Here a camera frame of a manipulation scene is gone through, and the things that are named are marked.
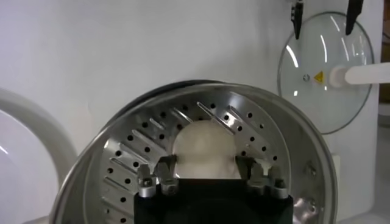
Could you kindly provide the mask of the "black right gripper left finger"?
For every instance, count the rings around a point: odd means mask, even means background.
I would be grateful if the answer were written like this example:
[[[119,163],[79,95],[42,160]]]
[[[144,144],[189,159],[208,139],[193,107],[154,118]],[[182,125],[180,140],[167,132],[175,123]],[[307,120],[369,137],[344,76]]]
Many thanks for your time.
[[[151,173],[147,164],[142,164],[137,170],[138,195],[141,198],[152,198],[157,193],[157,186],[163,195],[174,195],[179,188],[179,181],[174,176],[177,157],[163,156],[158,160]]]

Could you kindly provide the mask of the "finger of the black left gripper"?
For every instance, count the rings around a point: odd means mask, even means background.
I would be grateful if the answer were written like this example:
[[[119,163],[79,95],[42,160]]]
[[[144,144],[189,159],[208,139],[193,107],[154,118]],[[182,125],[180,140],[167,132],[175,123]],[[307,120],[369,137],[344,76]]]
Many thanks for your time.
[[[361,14],[364,0],[349,0],[346,13],[346,35],[353,31],[357,17]]]
[[[298,40],[300,37],[300,30],[302,27],[303,17],[303,0],[293,0],[291,4],[291,22],[293,23],[294,36]]]

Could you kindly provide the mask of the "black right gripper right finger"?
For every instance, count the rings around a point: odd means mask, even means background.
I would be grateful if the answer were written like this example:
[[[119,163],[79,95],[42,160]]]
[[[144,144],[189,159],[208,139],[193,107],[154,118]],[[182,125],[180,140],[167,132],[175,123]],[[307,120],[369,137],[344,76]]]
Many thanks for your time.
[[[263,166],[254,158],[235,156],[235,162],[240,177],[247,181],[253,191],[267,197],[288,198],[288,189],[279,166],[269,167],[265,174]]]

